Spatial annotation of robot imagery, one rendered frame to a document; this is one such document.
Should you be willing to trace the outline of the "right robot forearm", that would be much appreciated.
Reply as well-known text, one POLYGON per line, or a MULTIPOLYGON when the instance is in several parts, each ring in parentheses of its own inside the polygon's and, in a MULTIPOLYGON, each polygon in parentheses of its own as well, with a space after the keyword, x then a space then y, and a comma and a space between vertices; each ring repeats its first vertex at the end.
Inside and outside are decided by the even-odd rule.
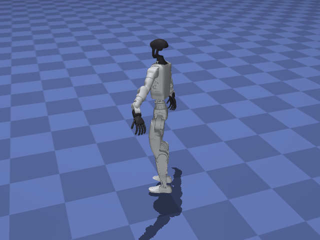
POLYGON ((170 91, 169 91, 169 96, 171 96, 172 97, 172 93, 174 93, 175 94, 175 91, 174 91, 174 89, 173 89, 173 79, 171 78, 171 80, 172 80, 172 83, 170 84, 170 91))

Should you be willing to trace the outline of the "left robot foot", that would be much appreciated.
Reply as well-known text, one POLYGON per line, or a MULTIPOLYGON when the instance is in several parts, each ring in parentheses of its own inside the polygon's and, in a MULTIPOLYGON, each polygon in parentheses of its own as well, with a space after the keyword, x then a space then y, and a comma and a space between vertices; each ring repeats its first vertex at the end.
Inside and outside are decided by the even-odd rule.
POLYGON ((157 185, 157 186, 152 186, 152 187, 149 187, 149 192, 151 193, 171 193, 172 192, 172 188, 170 185, 166 185, 165 186, 166 188, 162 188, 162 185, 157 185))

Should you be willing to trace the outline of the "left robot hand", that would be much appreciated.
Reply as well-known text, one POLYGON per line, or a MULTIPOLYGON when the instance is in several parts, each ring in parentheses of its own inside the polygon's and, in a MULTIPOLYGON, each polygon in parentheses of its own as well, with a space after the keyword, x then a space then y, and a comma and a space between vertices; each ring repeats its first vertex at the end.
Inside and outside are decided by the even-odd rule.
POLYGON ((138 136, 141 134, 145 134, 146 133, 146 126, 145 126, 145 122, 144 120, 141 118, 141 113, 135 113, 135 110, 133 109, 132 110, 132 115, 133 115, 133 123, 132 123, 132 126, 131 126, 131 129, 133 129, 134 127, 134 124, 136 125, 136 131, 135 131, 135 135, 137 134, 138 132, 138 128, 139 128, 139 133, 138 133, 138 136))

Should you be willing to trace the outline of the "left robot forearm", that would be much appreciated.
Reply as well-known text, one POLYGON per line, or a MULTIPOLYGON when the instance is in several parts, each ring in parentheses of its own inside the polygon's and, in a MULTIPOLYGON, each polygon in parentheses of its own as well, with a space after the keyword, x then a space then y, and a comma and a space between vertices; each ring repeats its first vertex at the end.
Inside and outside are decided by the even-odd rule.
POLYGON ((142 102, 145 101, 148 94, 148 89, 146 86, 142 86, 140 88, 140 92, 136 95, 136 98, 134 100, 134 103, 131 104, 132 110, 135 111, 135 113, 141 113, 140 106, 142 102))

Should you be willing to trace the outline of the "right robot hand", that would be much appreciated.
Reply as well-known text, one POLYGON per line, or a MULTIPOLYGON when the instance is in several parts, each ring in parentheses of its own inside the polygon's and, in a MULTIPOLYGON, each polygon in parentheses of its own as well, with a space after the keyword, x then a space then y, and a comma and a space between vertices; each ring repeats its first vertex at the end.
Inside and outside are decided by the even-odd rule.
POLYGON ((169 107, 168 107, 168 109, 169 110, 175 110, 176 109, 176 107, 177 107, 177 105, 176 105, 176 99, 175 99, 175 93, 173 92, 172 93, 172 97, 171 96, 169 96, 169 100, 167 101, 167 104, 168 104, 168 102, 170 101, 170 105, 169 105, 169 107))

